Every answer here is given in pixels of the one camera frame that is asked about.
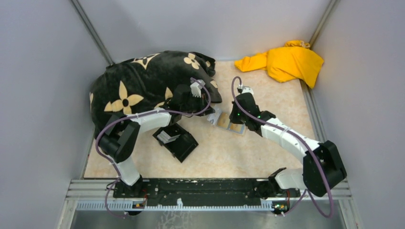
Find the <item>gold VIP credit card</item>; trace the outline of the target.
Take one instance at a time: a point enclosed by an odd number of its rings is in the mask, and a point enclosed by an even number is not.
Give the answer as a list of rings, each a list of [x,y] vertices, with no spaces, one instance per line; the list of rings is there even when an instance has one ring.
[[[222,129],[228,129],[230,125],[230,119],[229,119],[229,114],[226,112],[222,112],[220,116],[218,117],[217,127],[222,128]]]

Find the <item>beige card holder wallet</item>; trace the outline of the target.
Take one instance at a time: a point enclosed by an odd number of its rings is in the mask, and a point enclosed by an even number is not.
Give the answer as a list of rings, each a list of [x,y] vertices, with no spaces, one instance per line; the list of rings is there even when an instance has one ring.
[[[245,125],[232,123],[229,119],[229,114],[226,112],[220,113],[215,126],[225,131],[231,132],[233,134],[237,135],[245,134]]]

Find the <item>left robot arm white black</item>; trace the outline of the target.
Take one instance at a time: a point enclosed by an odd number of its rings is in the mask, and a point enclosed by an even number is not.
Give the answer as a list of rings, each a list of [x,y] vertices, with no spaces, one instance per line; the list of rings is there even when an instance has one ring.
[[[191,85],[180,84],[173,97],[162,107],[150,111],[113,113],[96,137],[96,151],[107,159],[125,184],[124,191],[136,198],[142,194],[141,175],[131,155],[139,134],[176,124],[183,116],[203,115],[210,109],[211,95],[203,80],[192,79]]]

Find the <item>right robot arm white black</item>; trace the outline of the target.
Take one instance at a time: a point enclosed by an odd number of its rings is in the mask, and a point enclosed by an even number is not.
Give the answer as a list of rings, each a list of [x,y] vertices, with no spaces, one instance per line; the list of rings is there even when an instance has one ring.
[[[260,111],[251,93],[242,93],[232,102],[231,123],[271,140],[291,153],[301,164],[298,169],[280,168],[269,177],[269,191],[275,197],[287,189],[306,189],[322,197],[347,177],[337,146],[305,137],[282,123],[273,113]]]

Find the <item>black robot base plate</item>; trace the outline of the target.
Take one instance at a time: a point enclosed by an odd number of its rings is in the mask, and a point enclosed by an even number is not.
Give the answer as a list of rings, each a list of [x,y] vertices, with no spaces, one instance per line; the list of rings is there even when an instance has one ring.
[[[128,186],[119,181],[113,197],[132,199],[133,211],[289,211],[300,190],[281,190],[268,178],[145,178]]]

